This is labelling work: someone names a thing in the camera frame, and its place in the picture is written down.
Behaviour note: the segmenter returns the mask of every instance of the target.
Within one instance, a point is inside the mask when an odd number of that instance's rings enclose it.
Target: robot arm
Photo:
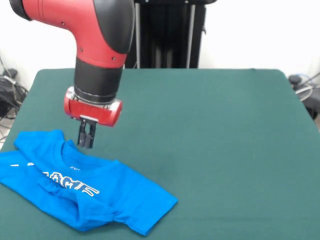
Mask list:
[[[10,0],[10,4],[26,20],[74,35],[74,86],[66,92],[64,110],[81,121],[78,145],[92,148],[96,123],[113,127],[122,109],[116,95],[134,33],[133,0]]]

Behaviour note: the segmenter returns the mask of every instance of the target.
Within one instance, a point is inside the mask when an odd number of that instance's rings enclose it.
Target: white wall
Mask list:
[[[271,68],[286,75],[320,70],[320,2],[316,0],[218,0],[207,6],[200,68]],[[28,22],[0,0],[0,54],[32,85],[44,68],[72,68],[71,33]]]
[[[320,70],[320,2],[218,0],[207,6],[202,68]]]

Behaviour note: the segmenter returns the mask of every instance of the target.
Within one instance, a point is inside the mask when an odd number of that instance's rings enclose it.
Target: green felt surface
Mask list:
[[[2,152],[20,131],[62,129],[73,69],[36,76]],[[125,70],[114,128],[87,154],[118,159],[179,203],[150,240],[320,239],[320,136],[277,70]],[[80,233],[0,185],[0,240],[137,240],[123,224]]]

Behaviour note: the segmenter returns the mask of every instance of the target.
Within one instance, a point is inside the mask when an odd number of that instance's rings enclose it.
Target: black metal frame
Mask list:
[[[204,4],[216,0],[201,1],[144,1],[139,5],[140,18],[140,68],[186,68],[192,3],[194,8],[192,45],[189,68],[198,68],[202,32],[206,18]],[[137,67],[137,31],[125,67]]]

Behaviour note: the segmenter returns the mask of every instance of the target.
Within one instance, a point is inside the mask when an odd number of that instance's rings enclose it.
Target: black stand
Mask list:
[[[216,0],[139,0],[126,68],[197,68],[205,4]]]

